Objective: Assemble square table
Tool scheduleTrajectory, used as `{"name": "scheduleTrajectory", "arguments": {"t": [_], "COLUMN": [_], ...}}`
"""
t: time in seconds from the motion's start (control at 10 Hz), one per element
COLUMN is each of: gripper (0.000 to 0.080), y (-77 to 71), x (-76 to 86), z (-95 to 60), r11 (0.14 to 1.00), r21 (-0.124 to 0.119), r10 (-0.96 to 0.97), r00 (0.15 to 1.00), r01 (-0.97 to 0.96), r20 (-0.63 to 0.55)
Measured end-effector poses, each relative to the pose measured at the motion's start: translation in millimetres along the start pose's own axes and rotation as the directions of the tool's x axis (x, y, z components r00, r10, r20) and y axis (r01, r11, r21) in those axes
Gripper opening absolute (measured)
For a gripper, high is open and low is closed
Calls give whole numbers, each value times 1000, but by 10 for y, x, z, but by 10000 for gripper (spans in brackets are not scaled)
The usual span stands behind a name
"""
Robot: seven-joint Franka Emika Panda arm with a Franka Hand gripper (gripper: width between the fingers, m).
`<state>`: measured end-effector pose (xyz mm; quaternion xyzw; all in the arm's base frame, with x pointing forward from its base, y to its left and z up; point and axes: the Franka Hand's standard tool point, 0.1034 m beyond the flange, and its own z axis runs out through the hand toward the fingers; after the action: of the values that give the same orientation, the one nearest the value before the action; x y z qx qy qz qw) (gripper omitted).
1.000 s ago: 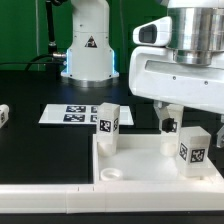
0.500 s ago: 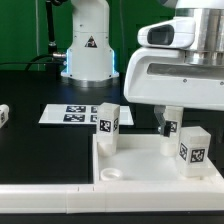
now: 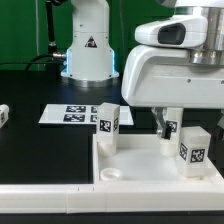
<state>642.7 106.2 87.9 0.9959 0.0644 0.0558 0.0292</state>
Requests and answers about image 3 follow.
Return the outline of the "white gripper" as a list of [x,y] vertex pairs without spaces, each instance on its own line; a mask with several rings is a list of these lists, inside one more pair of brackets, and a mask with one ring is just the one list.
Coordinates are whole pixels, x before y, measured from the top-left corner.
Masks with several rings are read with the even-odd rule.
[[190,64],[187,50],[139,45],[127,58],[121,93],[130,106],[153,107],[157,136],[169,140],[164,107],[224,109],[224,67]]

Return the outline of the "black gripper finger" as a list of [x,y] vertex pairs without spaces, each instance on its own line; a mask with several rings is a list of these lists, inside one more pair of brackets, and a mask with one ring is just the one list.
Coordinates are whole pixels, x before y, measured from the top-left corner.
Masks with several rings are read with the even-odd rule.
[[224,109],[221,110],[221,118],[217,123],[217,136],[219,140],[224,140]]

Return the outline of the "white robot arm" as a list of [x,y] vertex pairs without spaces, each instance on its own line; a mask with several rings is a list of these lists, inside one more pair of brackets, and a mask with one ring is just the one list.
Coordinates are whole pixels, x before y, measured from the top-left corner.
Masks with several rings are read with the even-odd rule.
[[[52,0],[59,4],[67,0]],[[120,76],[109,45],[106,0],[69,0],[73,42],[61,76],[77,85],[103,86]],[[224,0],[156,0],[174,15],[140,25],[128,55],[121,94],[131,106],[151,107],[165,137],[167,107],[224,109]]]

